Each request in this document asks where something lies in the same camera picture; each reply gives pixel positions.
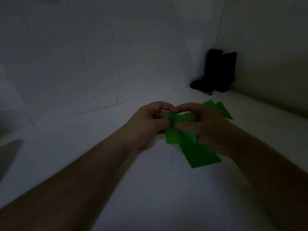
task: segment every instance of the white brick wall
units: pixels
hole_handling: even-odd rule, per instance
[[[188,86],[224,1],[0,0],[0,113],[18,129]]]

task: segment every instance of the forearm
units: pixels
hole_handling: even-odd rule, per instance
[[[0,230],[80,230],[128,158],[113,134],[68,167],[0,210]]]
[[[247,134],[231,154],[282,230],[308,230],[308,174]]]

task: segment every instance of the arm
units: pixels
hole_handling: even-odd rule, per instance
[[[118,131],[69,166],[0,210],[0,230],[83,230],[97,203],[124,161],[140,153],[170,128],[156,119],[161,110],[177,113],[166,102],[141,107]]]
[[[195,113],[198,122],[182,122],[175,128],[197,134],[198,142],[230,157],[282,230],[308,230],[306,172],[212,109],[196,103],[177,108]]]

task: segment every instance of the hand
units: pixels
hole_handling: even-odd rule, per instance
[[[142,152],[157,135],[171,127],[172,123],[169,119],[163,119],[161,110],[173,114],[179,113],[172,104],[163,101],[153,102],[138,109],[131,119],[116,132],[130,153]]]
[[[198,103],[185,103],[176,107],[179,112],[190,111],[197,117],[197,122],[178,122],[175,128],[197,135],[197,141],[208,144],[220,155],[231,157],[237,152],[238,146],[249,136],[244,130],[226,120],[215,109]]]

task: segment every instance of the left hand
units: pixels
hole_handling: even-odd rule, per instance
[[[163,101],[153,102],[138,109],[116,132],[130,153],[142,152],[157,135],[171,128],[169,119],[160,119],[163,118],[161,110],[179,113],[172,104]]]

